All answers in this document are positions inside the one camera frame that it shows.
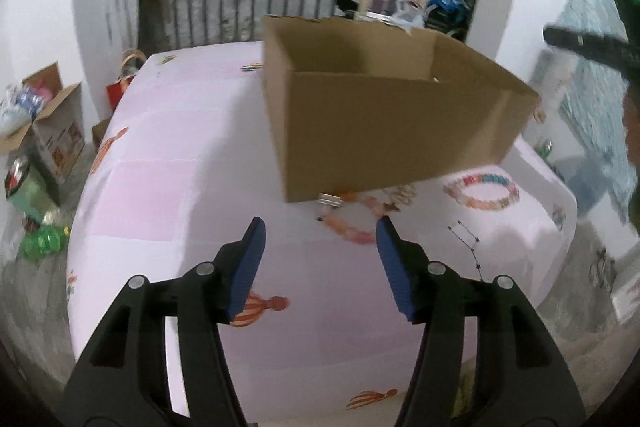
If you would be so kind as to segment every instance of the open cardboard box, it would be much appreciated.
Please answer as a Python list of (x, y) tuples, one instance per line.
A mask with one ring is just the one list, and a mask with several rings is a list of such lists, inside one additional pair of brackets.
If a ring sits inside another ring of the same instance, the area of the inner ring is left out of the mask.
[(535, 90), (432, 30), (264, 20), (264, 94), (286, 201), (499, 163)]
[(21, 127), (11, 136), (0, 138), (0, 154), (27, 148), (33, 138), (40, 160), (55, 182), (61, 184), (71, 173), (84, 147), (80, 84), (63, 88), (57, 64), (32, 74), (22, 83), (35, 85), (39, 81), (51, 90), (53, 100), (33, 123)]

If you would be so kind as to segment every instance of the colorful beaded bracelet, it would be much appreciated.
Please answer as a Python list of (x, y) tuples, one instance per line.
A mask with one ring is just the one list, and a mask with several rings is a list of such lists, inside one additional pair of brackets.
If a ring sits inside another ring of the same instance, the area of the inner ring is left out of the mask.
[[(463, 194), (463, 190), (471, 185), (497, 184), (507, 189), (508, 195), (499, 200), (482, 201)], [(520, 201), (520, 192), (516, 184), (498, 174), (473, 174), (453, 181), (444, 187), (444, 191), (458, 203), (476, 210), (504, 210), (511, 204)]]

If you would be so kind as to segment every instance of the plastic bag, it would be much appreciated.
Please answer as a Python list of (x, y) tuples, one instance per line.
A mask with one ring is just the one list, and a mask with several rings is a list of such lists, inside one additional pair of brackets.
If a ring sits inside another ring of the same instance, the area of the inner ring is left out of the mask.
[(28, 123), (31, 123), (29, 111), (8, 100), (0, 102), (0, 136), (11, 136)]
[(462, 24), (469, 13), (469, 6), (463, 0), (429, 0), (425, 8), (429, 13), (434, 10), (446, 13), (452, 26)]
[(12, 102), (27, 110), (33, 120), (42, 111), (47, 100), (38, 92), (38, 89), (24, 85), (14, 90)]
[(424, 9), (415, 0), (396, 0), (396, 11), (391, 16), (391, 22), (407, 31), (424, 28)]

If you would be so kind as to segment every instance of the gray floor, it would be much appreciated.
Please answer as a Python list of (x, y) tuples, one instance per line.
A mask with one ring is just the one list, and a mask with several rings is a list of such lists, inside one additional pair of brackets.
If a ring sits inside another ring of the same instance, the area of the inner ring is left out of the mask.
[[(85, 146), (61, 190), (69, 219), (94, 156), (94, 146)], [(12, 230), (5, 231), (3, 248), (17, 247), (19, 223), (9, 223)], [(17, 258), (0, 270), (0, 337), (32, 391), (56, 410), (75, 364), (66, 314), (66, 249), (37, 265)]]
[[(91, 149), (67, 185), (63, 206), (75, 208), (91, 165)], [(588, 412), (609, 395), (640, 347), (640, 314), (615, 319), (607, 288), (596, 288), (589, 267), (599, 244), (580, 223), (562, 272), (538, 311), (562, 350)], [(34, 393), (50, 408), (60, 403), (74, 366), (66, 314), (66, 252), (39, 265), (16, 260), (0, 274), (0, 335)]]

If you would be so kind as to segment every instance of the box flap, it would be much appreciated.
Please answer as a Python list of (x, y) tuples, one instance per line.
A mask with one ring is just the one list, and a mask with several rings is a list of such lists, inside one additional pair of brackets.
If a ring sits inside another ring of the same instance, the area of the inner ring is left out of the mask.
[(496, 62), (449, 36), (436, 38), (433, 77), (440, 82), (454, 82), (467, 86), (493, 87), (508, 90), (533, 99), (538, 93)]
[(277, 151), (280, 168), (285, 169), (287, 153), (287, 89), (293, 65), (277, 35), (278, 17), (264, 18), (264, 45), (262, 63), (264, 81), (262, 88), (271, 120), (271, 136)]
[(22, 145), (22, 140), (27, 136), (31, 128), (31, 124), (20, 127), (11, 136), (0, 138), (0, 154), (7, 154), (8, 152), (15, 151)]
[(44, 106), (44, 109), (40, 112), (39, 115), (37, 115), (36, 121), (44, 120), (45, 118), (50, 117), (51, 113), (53, 113), (58, 107), (60, 107), (60, 104), (64, 102), (65, 99), (72, 92), (74, 92), (79, 85), (80, 84), (74, 84), (73, 86), (65, 87), (65, 89), (61, 90), (56, 95), (56, 97), (51, 100), (51, 102), (47, 103), (47, 105)]
[(60, 80), (60, 72), (58, 71), (58, 63), (54, 63), (46, 68), (33, 73), (29, 78), (25, 78), (22, 83), (35, 86), (42, 81), (45, 87), (56, 96), (62, 90), (62, 81)]
[(434, 30), (341, 18), (307, 20), (267, 17), (264, 21), (296, 72), (352, 73), (380, 78), (430, 78)]

